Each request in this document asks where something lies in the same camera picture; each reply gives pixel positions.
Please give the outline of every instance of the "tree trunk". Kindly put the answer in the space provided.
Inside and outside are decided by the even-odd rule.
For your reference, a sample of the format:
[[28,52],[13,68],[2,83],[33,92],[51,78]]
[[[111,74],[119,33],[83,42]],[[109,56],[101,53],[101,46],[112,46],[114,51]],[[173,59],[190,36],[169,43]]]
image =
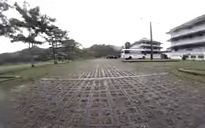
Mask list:
[[58,64],[58,62],[56,61],[54,42],[52,42],[52,52],[53,52],[54,64]]
[[33,49],[33,43],[29,43],[29,50],[30,50],[30,55],[31,55],[31,67],[35,67],[34,65],[34,57],[33,57],[33,53],[31,52],[31,50]]

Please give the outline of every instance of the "multi-story building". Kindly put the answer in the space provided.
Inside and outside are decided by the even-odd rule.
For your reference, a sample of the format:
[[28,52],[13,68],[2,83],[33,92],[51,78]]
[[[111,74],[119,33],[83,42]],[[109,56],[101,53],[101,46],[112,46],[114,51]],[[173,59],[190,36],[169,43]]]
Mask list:
[[205,15],[171,29],[172,59],[205,60]]
[[[154,58],[160,58],[161,54],[161,43],[158,41],[153,41],[153,56]],[[133,43],[130,47],[130,49],[141,49],[142,54],[146,54],[148,56],[147,58],[150,57],[151,53],[151,41],[147,38],[142,38],[139,41],[136,41]]]

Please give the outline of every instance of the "sky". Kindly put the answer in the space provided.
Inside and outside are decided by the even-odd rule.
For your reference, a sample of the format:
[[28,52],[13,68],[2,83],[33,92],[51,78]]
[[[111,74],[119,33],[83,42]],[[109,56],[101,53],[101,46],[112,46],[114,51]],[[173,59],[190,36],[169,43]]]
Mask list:
[[[22,0],[8,0],[10,3]],[[144,37],[167,48],[171,28],[205,14],[205,0],[26,0],[31,7],[40,6],[42,14],[56,18],[56,25],[69,31],[69,37],[83,47],[93,44],[123,46]],[[14,11],[8,12],[13,17]],[[27,48],[28,44],[10,43],[0,37],[0,53]]]

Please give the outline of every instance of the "bus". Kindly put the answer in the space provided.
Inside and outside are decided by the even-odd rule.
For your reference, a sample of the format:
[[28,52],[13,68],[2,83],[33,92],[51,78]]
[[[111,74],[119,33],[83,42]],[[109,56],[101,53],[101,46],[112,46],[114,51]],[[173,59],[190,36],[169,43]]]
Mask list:
[[146,59],[146,54],[142,49],[122,49],[121,58],[129,59]]

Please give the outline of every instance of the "ground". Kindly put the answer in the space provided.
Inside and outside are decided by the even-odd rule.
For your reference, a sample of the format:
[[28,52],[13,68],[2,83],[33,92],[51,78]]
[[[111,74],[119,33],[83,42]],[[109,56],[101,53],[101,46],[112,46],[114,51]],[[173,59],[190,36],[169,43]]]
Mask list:
[[202,127],[205,83],[170,69],[105,59],[58,67],[54,75],[12,90],[6,127]]

